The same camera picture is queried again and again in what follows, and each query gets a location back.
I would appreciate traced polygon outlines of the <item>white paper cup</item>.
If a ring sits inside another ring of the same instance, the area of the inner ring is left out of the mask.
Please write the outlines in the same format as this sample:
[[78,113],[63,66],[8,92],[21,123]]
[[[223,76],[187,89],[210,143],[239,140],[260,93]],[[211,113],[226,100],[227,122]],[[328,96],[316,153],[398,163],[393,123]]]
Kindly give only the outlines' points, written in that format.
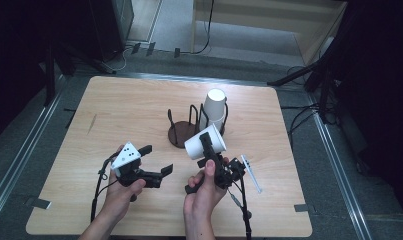
[[220,118],[220,119],[217,119],[217,120],[209,120],[209,119],[207,119],[207,117],[205,115],[202,115],[200,117],[199,130],[202,131],[205,128],[209,127],[210,125],[214,125],[216,127],[216,129],[219,132],[221,132],[222,127],[223,127],[223,123],[224,123],[224,118]]
[[192,160],[204,156],[204,146],[211,146],[214,153],[227,150],[226,144],[215,125],[210,125],[184,143],[185,150]]
[[211,121],[219,120],[224,115],[224,108],[227,97],[223,90],[211,89],[204,102],[204,111]]

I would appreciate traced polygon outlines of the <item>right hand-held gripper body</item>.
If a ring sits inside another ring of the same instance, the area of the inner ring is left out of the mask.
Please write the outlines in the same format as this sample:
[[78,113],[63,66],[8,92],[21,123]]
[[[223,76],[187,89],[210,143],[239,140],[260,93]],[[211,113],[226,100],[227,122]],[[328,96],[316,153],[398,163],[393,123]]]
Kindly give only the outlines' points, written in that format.
[[244,155],[241,156],[241,160],[233,158],[228,161],[220,154],[217,154],[213,157],[203,158],[197,162],[198,166],[204,170],[206,170],[207,163],[214,163],[214,174],[206,172],[200,180],[197,180],[195,183],[189,183],[185,187],[185,192],[187,194],[197,193],[198,191],[204,192],[206,189],[227,190],[233,184],[237,186],[241,193],[244,193],[244,175],[246,173],[250,175],[257,191],[259,193],[262,192],[262,189],[253,174],[250,163]]

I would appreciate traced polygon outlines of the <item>person's left hand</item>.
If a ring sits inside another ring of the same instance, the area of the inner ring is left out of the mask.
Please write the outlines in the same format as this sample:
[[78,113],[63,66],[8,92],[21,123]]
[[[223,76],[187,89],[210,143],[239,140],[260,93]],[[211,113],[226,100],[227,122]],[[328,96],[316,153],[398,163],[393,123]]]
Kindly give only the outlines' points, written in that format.
[[111,170],[109,176],[109,187],[100,214],[107,216],[109,219],[120,221],[127,214],[130,199],[133,196],[138,196],[145,185],[145,180],[138,179],[130,186],[122,186],[117,181],[115,171]]

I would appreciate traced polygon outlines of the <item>black cabinet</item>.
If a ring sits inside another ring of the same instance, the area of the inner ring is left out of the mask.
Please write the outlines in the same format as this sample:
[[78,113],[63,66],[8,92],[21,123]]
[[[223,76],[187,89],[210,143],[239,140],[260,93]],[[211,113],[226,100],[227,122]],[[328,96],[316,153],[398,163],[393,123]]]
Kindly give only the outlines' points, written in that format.
[[89,0],[95,27],[95,58],[107,60],[122,52],[134,20],[132,0]]

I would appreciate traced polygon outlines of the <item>black metal stand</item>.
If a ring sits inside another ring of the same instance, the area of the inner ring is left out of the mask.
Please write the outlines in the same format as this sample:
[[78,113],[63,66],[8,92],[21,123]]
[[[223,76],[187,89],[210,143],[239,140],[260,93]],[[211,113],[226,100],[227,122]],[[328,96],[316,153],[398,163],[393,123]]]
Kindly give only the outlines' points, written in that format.
[[61,72],[65,75],[73,75],[76,68],[71,60],[72,57],[76,57],[82,60],[84,63],[88,64],[95,70],[98,70],[103,74],[115,74],[115,70],[108,70],[106,67],[97,63],[95,60],[91,59],[85,53],[80,50],[75,49],[69,44],[50,40],[45,48],[45,106],[48,106],[54,99],[56,94],[56,77],[55,77],[55,66],[57,64]]
[[278,87],[287,84],[297,78],[300,78],[306,74],[309,74],[307,81],[304,83],[304,89],[306,92],[313,93],[317,89],[320,89],[319,97],[319,117],[324,124],[329,124],[327,119],[327,101],[331,86],[331,71],[329,70],[329,63],[332,59],[332,51],[326,50],[325,53],[312,64],[302,67],[294,73],[288,76],[276,80],[267,82],[268,86]]

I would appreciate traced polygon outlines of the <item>dark curtain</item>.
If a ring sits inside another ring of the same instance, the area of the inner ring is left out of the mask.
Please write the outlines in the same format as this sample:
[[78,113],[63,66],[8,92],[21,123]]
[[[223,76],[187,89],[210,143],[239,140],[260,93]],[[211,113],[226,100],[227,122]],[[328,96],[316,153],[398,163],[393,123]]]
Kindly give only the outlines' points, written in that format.
[[366,141],[359,158],[403,209],[403,0],[348,0],[346,14],[337,94]]
[[45,88],[45,48],[65,43],[83,0],[0,0],[0,135]]

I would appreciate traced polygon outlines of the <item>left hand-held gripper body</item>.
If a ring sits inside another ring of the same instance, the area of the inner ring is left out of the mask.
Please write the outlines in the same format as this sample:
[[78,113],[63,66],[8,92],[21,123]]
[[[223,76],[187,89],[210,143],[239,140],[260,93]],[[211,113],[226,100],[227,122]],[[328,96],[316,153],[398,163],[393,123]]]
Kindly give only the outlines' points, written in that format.
[[141,156],[131,142],[127,142],[120,150],[111,165],[118,182],[127,187],[138,179],[146,181],[146,188],[159,188],[163,176],[161,173],[147,172],[140,168]]

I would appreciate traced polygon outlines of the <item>dark brown wire cup holder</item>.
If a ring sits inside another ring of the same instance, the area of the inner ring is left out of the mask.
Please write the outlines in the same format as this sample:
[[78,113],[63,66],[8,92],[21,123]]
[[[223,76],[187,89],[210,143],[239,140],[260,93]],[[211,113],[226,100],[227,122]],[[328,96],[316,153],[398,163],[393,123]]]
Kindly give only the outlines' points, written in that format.
[[[229,108],[228,105],[225,105],[225,113],[222,118],[224,118],[224,123],[222,127],[221,135],[224,135],[225,125],[228,118]],[[170,122],[170,127],[168,130],[168,139],[170,143],[177,148],[184,148],[184,142],[196,135],[200,132],[199,130],[199,122],[200,117],[205,115],[208,118],[207,114],[204,111],[204,105],[201,104],[200,108],[197,108],[195,105],[191,105],[189,107],[189,117],[187,121],[174,121],[172,117],[172,111],[168,110],[167,116]]]

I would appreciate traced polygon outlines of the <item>metal floor rail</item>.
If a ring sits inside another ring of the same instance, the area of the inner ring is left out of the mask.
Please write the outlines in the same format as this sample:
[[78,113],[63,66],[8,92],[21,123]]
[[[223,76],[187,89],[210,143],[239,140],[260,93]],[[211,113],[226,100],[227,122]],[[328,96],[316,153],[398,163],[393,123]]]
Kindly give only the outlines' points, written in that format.
[[70,78],[60,75],[56,91],[45,106],[37,94],[0,136],[0,213],[50,122]]
[[338,188],[342,195],[349,218],[356,232],[358,240],[373,240],[365,215],[361,209],[357,197],[353,191],[348,176],[341,163],[338,151],[331,137],[327,124],[324,122],[326,117],[326,104],[321,103],[313,94],[308,94],[308,100],[311,104],[318,105],[314,121],[321,137],[324,149],[330,161]]
[[254,87],[271,87],[266,82],[262,81],[248,81],[248,80],[235,80],[235,79],[223,79],[212,77],[198,77],[198,76],[180,76],[180,75],[168,75],[168,74],[154,74],[154,73],[116,73],[116,74],[91,74],[89,79],[93,77],[104,78],[125,78],[125,79],[141,79],[141,80],[157,80],[157,81],[179,81],[179,82],[191,82],[191,83],[208,83],[208,84],[228,84],[228,85],[242,85],[242,86],[254,86]]

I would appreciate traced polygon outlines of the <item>person's right hand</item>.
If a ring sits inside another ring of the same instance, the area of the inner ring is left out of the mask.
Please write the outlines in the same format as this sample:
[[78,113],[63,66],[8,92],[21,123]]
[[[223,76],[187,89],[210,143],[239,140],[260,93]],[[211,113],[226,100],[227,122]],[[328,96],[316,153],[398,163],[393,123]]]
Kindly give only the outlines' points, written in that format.
[[184,200],[183,212],[186,222],[210,221],[216,205],[226,191],[215,184],[215,162],[208,160],[203,170],[188,179],[190,187],[199,186],[196,193],[188,194]]

